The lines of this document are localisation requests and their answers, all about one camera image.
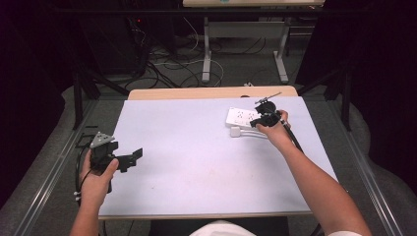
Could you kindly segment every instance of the desk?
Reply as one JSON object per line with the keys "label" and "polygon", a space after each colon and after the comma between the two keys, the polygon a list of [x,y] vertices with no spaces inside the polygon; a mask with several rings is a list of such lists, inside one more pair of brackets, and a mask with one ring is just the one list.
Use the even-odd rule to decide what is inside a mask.
{"label": "desk", "polygon": [[[320,6],[325,0],[184,0],[185,7],[289,7],[289,6]],[[284,22],[209,22],[205,17],[205,61],[203,65],[202,81],[209,81],[211,51],[209,39],[211,37],[267,37],[280,38],[277,51],[273,52],[279,79],[283,84],[288,83],[288,77],[282,62],[286,38],[289,34],[291,18]]]}
{"label": "desk", "polygon": [[276,148],[264,138],[231,138],[225,126],[231,105],[254,109],[259,99],[241,95],[264,97],[279,91],[271,101],[290,113],[303,150],[335,178],[304,100],[292,87],[135,90],[120,114],[114,153],[144,148],[144,156],[127,173],[116,172],[99,218],[311,213]]}

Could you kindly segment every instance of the forearm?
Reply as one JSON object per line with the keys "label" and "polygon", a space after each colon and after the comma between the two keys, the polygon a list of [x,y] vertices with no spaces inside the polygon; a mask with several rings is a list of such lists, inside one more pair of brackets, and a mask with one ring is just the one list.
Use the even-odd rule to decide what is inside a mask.
{"label": "forearm", "polygon": [[362,235],[370,231],[346,191],[289,140],[275,145],[314,216],[326,234],[347,230]]}
{"label": "forearm", "polygon": [[98,208],[81,206],[70,235],[97,236]]}

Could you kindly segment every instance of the gray floor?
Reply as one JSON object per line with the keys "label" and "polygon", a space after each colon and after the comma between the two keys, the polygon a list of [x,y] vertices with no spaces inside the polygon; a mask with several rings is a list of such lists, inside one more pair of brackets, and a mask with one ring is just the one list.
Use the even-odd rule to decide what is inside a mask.
{"label": "gray floor", "polygon": [[[222,52],[243,52],[256,41],[256,38],[219,39],[216,42],[218,44],[213,44],[213,49],[221,45]],[[262,44],[261,40],[250,51],[257,51],[262,48]],[[284,57],[290,84],[295,87],[298,87],[294,85],[294,80],[307,44],[308,38],[292,38],[290,55]],[[212,60],[218,64],[212,63],[211,70],[215,75],[222,75],[223,87],[243,86],[248,82],[254,86],[281,85],[271,54],[276,46],[275,41],[268,40],[264,49],[256,54],[221,55],[214,53]],[[184,48],[180,53],[190,57],[198,55],[198,58],[192,61],[203,58],[196,50],[191,51],[191,48]],[[154,54],[160,56],[162,52],[155,50]],[[163,58],[153,60],[154,64],[163,62],[165,62]],[[190,71],[199,78],[202,66],[202,63],[195,63],[181,70],[167,69],[162,65],[157,67],[168,78],[180,84],[192,76]],[[217,84],[215,75],[212,75],[212,80],[205,86],[213,87]],[[124,79],[114,77],[112,80],[123,81]],[[128,89],[143,89],[152,83],[152,80],[140,80],[129,84]],[[192,77],[183,86],[194,86],[196,83],[197,80]],[[71,88],[63,92],[67,103],[59,124],[24,180],[0,211],[0,235],[14,235],[15,233],[16,235],[65,235],[69,233],[78,209],[73,196],[74,166],[78,150],[74,149],[71,141],[81,133],[94,134],[98,130],[112,134],[118,114],[122,109],[123,99],[126,98],[106,87],[100,86],[100,90],[103,92],[100,100],[85,101],[86,122],[75,132],[72,131],[74,103]],[[305,95],[305,100],[340,183],[356,201],[375,235],[400,235],[401,232],[403,235],[412,235],[417,230],[413,224],[417,220],[415,196],[395,176],[373,165],[372,162],[366,162],[374,170],[371,176],[376,177],[379,183],[377,191],[384,193],[382,199],[372,198],[375,189],[370,190],[369,186],[364,184],[364,177],[361,178],[361,166],[358,166],[358,161],[355,159],[358,150],[359,155],[367,158],[366,153],[371,139],[367,125],[360,112],[352,106],[350,115],[353,132],[346,135],[337,118],[339,101],[324,101],[322,92],[323,88],[315,88]],[[97,128],[85,128],[85,126],[97,126]],[[353,137],[356,150],[352,148],[350,136]],[[43,185],[47,180],[52,180],[50,186]],[[45,189],[51,192],[43,195],[42,190]],[[376,208],[381,200],[387,200],[387,204],[383,203],[383,207]],[[387,212],[392,214],[392,217],[387,216],[388,224],[381,220]],[[128,235],[132,222],[131,220],[108,221],[106,222],[107,233],[108,235]],[[395,226],[396,223],[400,231],[389,229],[390,225]],[[291,235],[309,235],[316,224],[317,221],[311,215],[289,216]],[[149,221],[135,221],[130,235],[147,235],[149,226]]]}

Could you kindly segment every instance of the white table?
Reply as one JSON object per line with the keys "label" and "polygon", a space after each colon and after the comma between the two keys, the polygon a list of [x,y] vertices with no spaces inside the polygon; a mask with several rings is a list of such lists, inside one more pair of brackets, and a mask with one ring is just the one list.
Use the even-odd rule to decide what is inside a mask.
{"label": "white table", "polygon": [[[258,94],[262,89],[268,92],[265,96],[295,91],[292,87],[230,89],[237,97]],[[267,139],[229,136],[225,125],[228,108],[254,110],[255,101],[262,96],[213,98],[223,92],[230,94],[227,88],[162,92],[169,90],[190,96],[125,101],[114,132],[119,142],[114,153],[129,154],[143,148],[144,156],[127,173],[116,172],[113,192],[100,209],[100,219],[311,213],[283,157]],[[150,94],[152,89],[136,90],[130,99],[141,92]],[[199,94],[199,98],[191,98],[192,94]],[[292,131],[304,152],[335,178],[303,98],[283,94],[271,101],[289,112]]]}
{"label": "white table", "polygon": [[[192,8],[229,8],[229,7],[291,7],[291,6],[320,6],[325,0],[184,0],[185,7]],[[288,77],[282,62],[282,53],[288,37],[291,19],[285,22],[210,22],[205,17],[205,62],[202,81],[209,81],[211,51],[209,39],[211,37],[266,37],[279,38],[279,47],[273,51],[279,79],[285,85]]]}

